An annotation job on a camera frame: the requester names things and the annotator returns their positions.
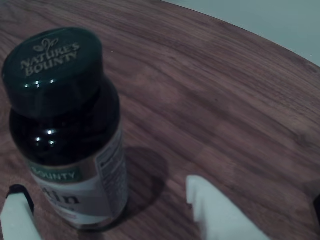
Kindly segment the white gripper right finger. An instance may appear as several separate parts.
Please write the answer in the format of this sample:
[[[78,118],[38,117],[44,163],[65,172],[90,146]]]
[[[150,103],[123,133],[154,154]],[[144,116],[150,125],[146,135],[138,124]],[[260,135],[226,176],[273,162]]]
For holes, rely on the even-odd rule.
[[[225,194],[199,175],[186,177],[186,202],[202,240],[268,240]]]

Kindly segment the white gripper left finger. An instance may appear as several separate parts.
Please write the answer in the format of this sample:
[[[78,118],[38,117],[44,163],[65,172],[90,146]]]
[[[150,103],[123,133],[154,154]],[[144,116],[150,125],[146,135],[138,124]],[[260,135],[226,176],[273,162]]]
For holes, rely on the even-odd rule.
[[[34,221],[34,202],[27,190],[21,184],[9,187],[0,222],[4,240],[41,240]]]

